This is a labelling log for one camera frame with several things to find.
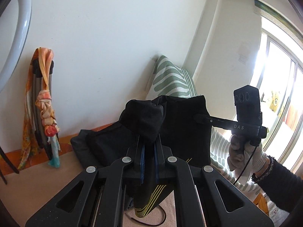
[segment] colorful scarf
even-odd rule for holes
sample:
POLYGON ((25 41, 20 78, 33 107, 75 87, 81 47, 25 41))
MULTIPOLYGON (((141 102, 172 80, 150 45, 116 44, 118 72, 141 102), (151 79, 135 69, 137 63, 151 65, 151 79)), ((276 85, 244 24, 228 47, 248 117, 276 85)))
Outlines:
POLYGON ((49 72, 54 57, 53 51, 47 48, 38 48, 34 52, 31 59, 31 64, 28 70, 28 79, 25 88, 25 116, 23 122, 23 141, 21 150, 21 162, 18 169, 23 169, 29 157, 36 155, 39 152, 34 135, 34 109, 32 101, 33 87, 33 61, 39 60, 39 67, 42 73, 42 90, 37 96, 35 105, 40 110, 40 117, 44 127, 44 133, 50 137, 53 157, 48 163, 49 165, 58 168, 60 166, 58 150, 60 150, 57 133, 60 131, 56 118, 55 111, 52 108, 52 98, 49 91, 49 72))

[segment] beige mat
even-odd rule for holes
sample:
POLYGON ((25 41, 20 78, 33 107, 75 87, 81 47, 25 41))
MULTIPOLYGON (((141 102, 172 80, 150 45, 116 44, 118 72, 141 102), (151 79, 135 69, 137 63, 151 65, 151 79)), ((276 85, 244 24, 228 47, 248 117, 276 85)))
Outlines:
MULTIPOLYGON (((60 164, 61 167, 56 169, 47 163, 42 163, 25 169, 20 174, 7 175, 7 185, 0 181, 0 199, 21 227, 25 226, 26 221, 37 210, 83 170, 74 152, 60 156, 60 164)), ((173 194, 170 194, 161 206, 167 213, 167 219, 161 227, 176 226, 173 194)), ((134 210, 129 210, 129 214, 134 216, 134 210)), ((163 214, 159 208, 155 208, 140 220, 149 224, 158 224, 163 220, 163 214)), ((134 223, 124 214, 123 227, 130 226, 142 225, 134 223)))

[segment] human hand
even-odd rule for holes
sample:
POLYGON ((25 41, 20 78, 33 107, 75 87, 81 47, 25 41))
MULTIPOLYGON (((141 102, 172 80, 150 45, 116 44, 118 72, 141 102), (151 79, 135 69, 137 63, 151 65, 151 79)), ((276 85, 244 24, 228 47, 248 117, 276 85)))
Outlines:
MULTIPOLYGON (((234 135, 231 138, 229 156, 227 163, 230 171, 235 171, 235 176, 238 177, 248 162, 255 146, 250 145, 250 141, 245 142, 243 136, 234 135)), ((257 173, 263 169, 267 161, 267 155, 262 150, 262 144, 257 147, 252 159, 247 165, 239 182, 246 183, 253 173, 257 173)))

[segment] black sleeve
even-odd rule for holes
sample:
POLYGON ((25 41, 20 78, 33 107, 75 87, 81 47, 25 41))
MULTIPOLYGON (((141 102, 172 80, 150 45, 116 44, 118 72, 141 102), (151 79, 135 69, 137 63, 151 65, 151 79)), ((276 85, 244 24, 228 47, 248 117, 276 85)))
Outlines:
POLYGON ((269 168, 261 177, 252 180, 257 183, 278 208, 291 212, 303 194, 303 181, 286 167, 270 158, 269 168))

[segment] window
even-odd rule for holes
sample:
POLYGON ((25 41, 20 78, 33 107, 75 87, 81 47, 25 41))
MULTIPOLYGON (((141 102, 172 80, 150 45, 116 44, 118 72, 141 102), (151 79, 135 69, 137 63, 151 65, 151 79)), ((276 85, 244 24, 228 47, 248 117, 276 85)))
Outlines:
POLYGON ((290 170, 303 160, 302 62, 302 48, 262 17, 260 48, 250 85, 259 89, 263 126, 269 129, 262 140, 263 149, 290 170))

